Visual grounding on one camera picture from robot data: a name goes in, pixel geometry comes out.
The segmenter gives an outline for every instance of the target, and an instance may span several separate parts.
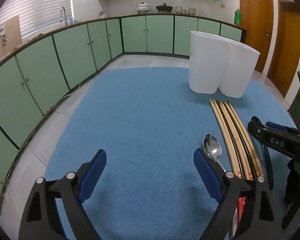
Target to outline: silver screw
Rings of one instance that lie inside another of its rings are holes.
[[[259,176],[259,177],[258,177],[258,181],[261,182],[261,183],[263,183],[263,182],[265,182],[265,178],[262,177],[262,176]]]
[[[73,179],[74,176],[75,176],[74,172],[69,172],[66,177],[67,179]]]
[[[232,179],[234,177],[234,174],[231,171],[227,171],[226,172],[226,176],[230,179]]]
[[[43,177],[37,178],[37,180],[35,182],[38,183],[38,184],[42,183],[43,182]]]

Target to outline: countertop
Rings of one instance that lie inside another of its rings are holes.
[[[39,40],[42,40],[50,35],[53,35],[55,33],[64,31],[66,29],[70,29],[79,25],[84,25],[84,24],[88,24],[88,23],[93,23],[93,22],[98,22],[98,21],[104,21],[104,20],[110,20],[110,19],[118,19],[118,18],[127,18],[127,17],[133,17],[133,16],[145,16],[145,15],[175,15],[175,16],[184,16],[184,17],[193,17],[193,18],[199,18],[199,19],[205,19],[205,20],[210,20],[210,21],[215,21],[215,22],[219,22],[219,23],[223,23],[229,26],[233,26],[235,28],[238,28],[240,30],[245,30],[243,28],[240,28],[236,25],[227,23],[227,22],[223,22],[223,21],[219,21],[219,20],[215,20],[212,18],[207,18],[207,17],[202,17],[202,16],[198,16],[198,15],[190,15],[190,14],[177,14],[177,13],[143,13],[143,14],[130,14],[130,15],[124,15],[124,16],[116,16],[116,17],[106,17],[106,18],[102,18],[102,19],[93,19],[93,20],[88,20],[88,21],[83,21],[77,24],[72,24],[69,25],[67,27],[62,27],[62,28],[58,28],[56,30],[53,30],[51,32],[45,33],[45,34],[39,34],[37,37],[33,38],[32,40],[28,41],[27,43],[22,44],[21,46],[18,46],[14,49],[14,51],[10,54],[8,54],[6,57],[4,57],[1,61],[0,61],[0,66],[2,66],[4,63],[6,63],[9,59],[11,59],[13,56],[15,56],[16,54],[18,54],[20,51],[22,51],[23,49],[31,46],[32,44],[36,43]]]

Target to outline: blue gripper pad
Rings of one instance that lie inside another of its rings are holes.
[[[106,152],[102,150],[81,181],[80,193],[78,196],[78,199],[81,203],[91,197],[91,194],[96,187],[96,184],[106,166],[106,163],[107,155]]]
[[[199,150],[194,152],[193,162],[210,197],[220,203],[223,197],[221,193],[221,183]]]
[[[273,129],[281,130],[281,131],[284,131],[284,132],[287,132],[287,131],[288,131],[287,128],[286,128],[285,126],[279,125],[279,124],[274,123],[274,122],[267,122],[267,123],[266,123],[266,126],[271,127],[271,128],[273,128]]]

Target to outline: window blinds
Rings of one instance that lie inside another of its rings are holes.
[[[6,0],[0,8],[0,24],[19,15],[21,36],[60,21],[64,6],[67,18],[72,18],[70,0]]]

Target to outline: white plastic container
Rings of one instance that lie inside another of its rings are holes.
[[[188,84],[192,91],[214,94],[228,62],[227,38],[191,31]]]
[[[228,62],[219,89],[226,96],[240,98],[251,79],[260,52],[238,41],[229,40],[228,44]]]

